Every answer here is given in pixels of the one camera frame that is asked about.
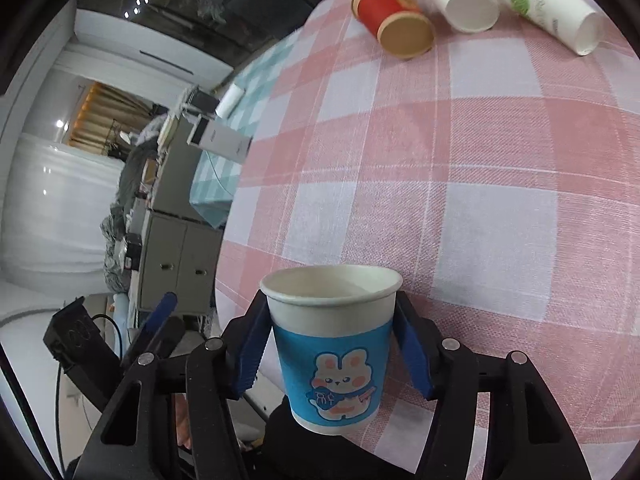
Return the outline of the person's left hand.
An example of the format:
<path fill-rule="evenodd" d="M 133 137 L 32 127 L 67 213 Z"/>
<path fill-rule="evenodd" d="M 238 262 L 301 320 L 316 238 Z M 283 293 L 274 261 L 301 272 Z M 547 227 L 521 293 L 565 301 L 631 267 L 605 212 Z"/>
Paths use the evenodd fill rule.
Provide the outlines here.
<path fill-rule="evenodd" d="M 189 405 L 183 393 L 174 395 L 175 425 L 177 445 L 190 450 L 192 448 L 192 437 L 189 420 Z"/>

